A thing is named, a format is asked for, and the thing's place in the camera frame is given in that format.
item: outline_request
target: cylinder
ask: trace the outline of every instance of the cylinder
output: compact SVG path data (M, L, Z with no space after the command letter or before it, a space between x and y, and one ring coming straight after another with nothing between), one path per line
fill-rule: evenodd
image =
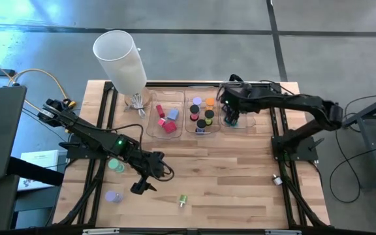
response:
M130 34L114 30L101 35L94 42L93 53L118 93L141 93L147 78Z
M180 207L182 207L185 203L187 203L187 195L180 196Z
M105 193L105 200L107 202L120 203L123 200L123 195L115 191L108 191Z
M200 106L201 103L202 103L202 99L201 99L200 97L195 97L195 98L193 99L193 103L194 103L195 105Z
M118 173L122 173L124 172L125 170L125 166L123 163L119 162L117 159L111 159L109 162L108 162L108 167L111 169L111 170L114 170Z
M206 116L206 124L211 125L213 124L213 118L214 118L214 111L213 110L207 110L204 115Z
M204 119L200 119L196 122L196 129L195 129L195 132L196 133L203 133L205 130L204 128L206 128L207 126L207 123Z
M214 98L206 99L206 110L213 110L214 107Z
M200 113L200 107L198 105L191 105L191 107L189 107L189 111L191 112L191 115L189 116L189 119L191 121L196 121L198 120L199 118L199 113Z

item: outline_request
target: yellow green object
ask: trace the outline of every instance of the yellow green object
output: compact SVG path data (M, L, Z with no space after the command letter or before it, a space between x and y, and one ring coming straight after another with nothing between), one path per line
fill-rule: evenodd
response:
M211 118L210 119L206 118L205 120L206 120L207 125L211 125L213 123L213 119Z
M187 203L187 195L180 196L180 207L182 207L185 203Z

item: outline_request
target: white paper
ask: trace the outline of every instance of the white paper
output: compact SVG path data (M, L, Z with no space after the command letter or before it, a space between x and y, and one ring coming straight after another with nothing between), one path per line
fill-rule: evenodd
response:
M51 151L38 151L32 153L22 153L20 159L25 160L28 163L38 165L41 167L49 167L50 170L57 170L57 157L59 156L59 150ZM25 178L20 178L18 182L17 191L32 190L32 189L43 189L47 187L53 187L53 185L48 185L39 181L29 180Z

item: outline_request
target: purple cylinder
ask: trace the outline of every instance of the purple cylinder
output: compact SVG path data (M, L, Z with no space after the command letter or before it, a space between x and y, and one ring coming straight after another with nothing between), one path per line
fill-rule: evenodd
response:
M120 203L123 200L123 195L115 191L108 191L105 193L105 200L107 202Z

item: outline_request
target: blue block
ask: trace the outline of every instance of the blue block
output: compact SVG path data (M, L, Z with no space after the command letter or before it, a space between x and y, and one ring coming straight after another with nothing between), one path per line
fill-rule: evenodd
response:
M177 109L171 109L168 114L168 119L176 121L178 118L178 110Z

